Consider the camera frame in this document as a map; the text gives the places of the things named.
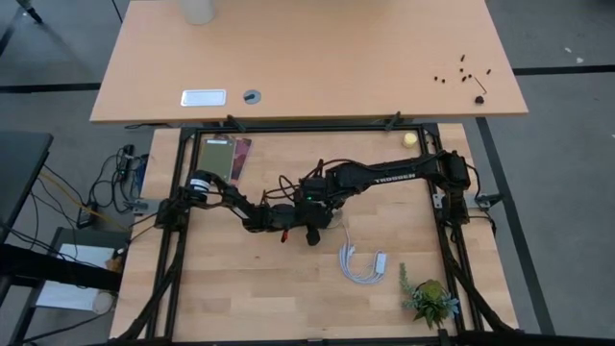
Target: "wooden table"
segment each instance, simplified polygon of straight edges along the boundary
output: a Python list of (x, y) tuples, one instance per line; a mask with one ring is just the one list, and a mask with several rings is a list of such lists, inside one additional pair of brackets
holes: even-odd
[[(194, 26), (177, 1), (131, 2), (90, 120), (528, 112), (484, 0), (220, 0), (216, 8), (209, 24)], [(182, 107), (186, 89), (225, 89), (226, 105)], [(245, 103), (249, 89), (259, 103)]]
[[(439, 125), (443, 147), (472, 162), (462, 125)], [(168, 196), (179, 130), (154, 134), (145, 175), (144, 198)], [(242, 135), (253, 139), (239, 182), (241, 193), (258, 201), (278, 175), (304, 176), (318, 159), (349, 158), (363, 163), (415, 157), (418, 148), (401, 145), (403, 132), (278, 133)], [(422, 180), (379, 185), (344, 206), (357, 247), (355, 270), (376, 250), (388, 254), (384, 280), (376, 285), (346, 279), (337, 259), (341, 228), (321, 232), (315, 247), (305, 232), (293, 230), (285, 244), (280, 233), (250, 234), (225, 209), (195, 210), (190, 216), (175, 341), (357, 338), (434, 335), (424, 321), (400, 308), (399, 263), (414, 284), (445, 283), (427, 184)], [(151, 225), (135, 227), (135, 234)], [(502, 317), (516, 325), (498, 250), (488, 222), (463, 227), (478, 290)], [(161, 231), (153, 230), (130, 248), (111, 336), (124, 332), (152, 290)], [(467, 299), (461, 296), (466, 326), (472, 328)], [(161, 309), (163, 321), (165, 309)], [(454, 332), (453, 323), (445, 326)]]

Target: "artificial plant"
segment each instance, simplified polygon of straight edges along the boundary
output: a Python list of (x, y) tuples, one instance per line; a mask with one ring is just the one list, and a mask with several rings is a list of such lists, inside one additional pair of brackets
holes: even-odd
[(457, 307), (459, 301), (453, 298), (439, 281), (427, 280), (417, 287), (410, 285), (404, 263), (400, 263), (400, 285), (404, 294), (408, 296), (402, 302), (402, 308), (416, 309), (414, 321), (425, 318), (430, 329), (433, 328), (433, 324), (441, 328), (442, 322), (447, 317), (453, 317), (454, 314), (459, 313)]

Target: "white cup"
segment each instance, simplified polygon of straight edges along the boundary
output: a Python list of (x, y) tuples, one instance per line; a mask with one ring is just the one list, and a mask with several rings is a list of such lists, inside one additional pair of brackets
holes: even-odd
[(180, 0), (180, 7), (185, 21), (190, 24), (207, 24), (215, 16), (213, 0)]

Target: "white charging cable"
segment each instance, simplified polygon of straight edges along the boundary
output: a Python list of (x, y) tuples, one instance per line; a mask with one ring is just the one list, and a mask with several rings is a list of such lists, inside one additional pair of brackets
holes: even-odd
[(355, 245), (350, 242), (350, 233), (348, 232), (348, 228), (346, 228), (346, 224), (343, 220), (341, 223), (346, 232), (346, 242), (339, 249), (339, 264), (344, 276), (357, 284), (377, 284), (382, 281), (386, 269), (386, 254), (380, 250), (374, 255), (374, 262), (367, 264), (360, 273), (354, 274), (351, 272), (350, 259), (355, 252)]

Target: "yellow wire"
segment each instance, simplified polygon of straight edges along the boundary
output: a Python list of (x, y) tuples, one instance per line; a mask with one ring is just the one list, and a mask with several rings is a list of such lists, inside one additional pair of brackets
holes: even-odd
[(60, 189), (60, 191), (66, 195), (66, 197), (68, 197), (68, 199), (70, 199), (70, 201), (72, 203), (74, 203), (75, 205), (77, 205), (77, 207), (89, 212), (90, 214), (96, 215), (100, 218), (102, 218), (103, 220), (109, 222), (110, 224), (112, 224), (113, 226), (116, 226), (117, 228), (119, 228), (120, 230), (129, 232), (130, 230), (127, 229), (126, 227), (120, 225), (117, 221), (113, 220), (112, 218), (100, 213), (100, 212), (96, 212), (84, 205), (81, 204), (81, 202), (77, 201), (73, 196), (70, 195), (70, 193), (68, 193), (68, 191), (64, 188), (64, 186), (62, 186), (60, 183), (58, 183), (55, 179), (51, 178), (50, 176), (48, 176), (47, 174), (45, 174), (44, 172), (40, 172), (40, 176), (45, 178), (46, 180), (49, 181), (49, 183), (55, 185), (57, 188)]

